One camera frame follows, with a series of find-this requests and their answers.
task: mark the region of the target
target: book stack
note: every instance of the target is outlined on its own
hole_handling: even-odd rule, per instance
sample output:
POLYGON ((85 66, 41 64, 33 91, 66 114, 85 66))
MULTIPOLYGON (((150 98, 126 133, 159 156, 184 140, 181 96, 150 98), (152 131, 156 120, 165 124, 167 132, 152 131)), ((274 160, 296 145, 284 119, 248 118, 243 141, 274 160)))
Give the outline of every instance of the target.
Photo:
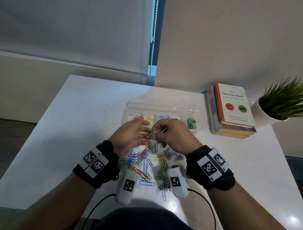
POLYGON ((207 92, 207 103, 212 134, 247 138, 256 133, 242 87, 217 83, 207 92))

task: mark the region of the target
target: clear plastic container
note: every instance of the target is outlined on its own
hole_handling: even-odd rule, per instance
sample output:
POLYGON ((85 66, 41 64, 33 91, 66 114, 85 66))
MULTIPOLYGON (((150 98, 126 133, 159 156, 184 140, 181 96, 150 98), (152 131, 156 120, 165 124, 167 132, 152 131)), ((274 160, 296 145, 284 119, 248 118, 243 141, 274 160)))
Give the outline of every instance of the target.
POLYGON ((205 129, 205 117, 201 107, 185 100, 159 100, 146 96, 131 98, 124 110, 122 124, 140 116, 150 122, 149 127, 160 119, 177 118, 192 132, 205 129))

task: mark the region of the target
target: red circle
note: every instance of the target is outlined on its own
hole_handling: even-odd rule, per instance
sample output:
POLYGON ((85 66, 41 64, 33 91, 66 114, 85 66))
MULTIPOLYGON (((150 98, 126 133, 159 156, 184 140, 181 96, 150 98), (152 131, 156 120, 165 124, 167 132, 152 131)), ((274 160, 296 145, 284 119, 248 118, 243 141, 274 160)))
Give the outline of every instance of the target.
POLYGON ((230 103, 227 103, 227 104, 225 105, 225 107, 226 107, 228 110, 234 110, 234 106, 233 106, 232 104, 230 104, 230 103))

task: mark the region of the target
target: black wrist strap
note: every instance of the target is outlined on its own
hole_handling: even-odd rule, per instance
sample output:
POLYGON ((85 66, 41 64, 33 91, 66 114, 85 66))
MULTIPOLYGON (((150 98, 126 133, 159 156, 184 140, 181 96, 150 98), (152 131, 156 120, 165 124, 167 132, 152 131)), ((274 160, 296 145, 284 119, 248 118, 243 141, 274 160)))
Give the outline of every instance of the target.
POLYGON ((222 172, 222 175, 211 181, 209 176, 197 163, 203 157, 208 155, 211 152, 211 148, 207 145, 203 145, 200 148, 196 149, 186 157, 187 163, 187 173, 194 179, 197 183, 202 185, 205 189, 217 188, 219 190, 229 190, 235 185, 234 174, 230 169, 222 172))
POLYGON ((119 157, 114 153, 113 145, 108 140, 105 140, 101 144, 98 144, 96 148, 102 153, 102 155, 94 158, 94 160, 90 162, 90 165, 88 167, 92 166, 94 162, 96 162, 98 158, 102 156, 108 160, 108 163, 102 168, 102 170, 100 170, 97 175, 92 178, 88 173, 86 173, 85 169, 80 164, 78 164, 73 169, 73 173, 75 173, 78 177, 91 184, 93 187, 100 188, 103 183, 114 179, 119 174, 119 157))

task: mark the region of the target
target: white desk surface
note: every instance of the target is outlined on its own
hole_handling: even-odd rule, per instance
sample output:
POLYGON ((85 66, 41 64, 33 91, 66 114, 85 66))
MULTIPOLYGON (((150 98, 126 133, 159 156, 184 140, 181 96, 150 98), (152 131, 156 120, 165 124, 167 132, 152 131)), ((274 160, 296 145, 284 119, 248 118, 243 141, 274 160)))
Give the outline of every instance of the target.
MULTIPOLYGON (((142 95, 188 100, 200 105, 207 118, 203 94, 71 75, 0 180, 0 206, 26 209, 55 188, 89 147, 107 139, 121 125, 128 100, 142 95)), ((196 137, 218 149, 236 180, 287 229, 303 227, 303 200, 271 126, 237 139, 212 135, 206 121, 206 128, 196 137)), ((97 190, 83 216, 115 192, 115 183, 97 190)), ((143 187, 135 190, 132 206, 159 205, 188 223, 180 200, 172 193, 163 201, 155 187, 143 187)), ((92 218, 118 207, 122 205, 109 198, 92 218)))

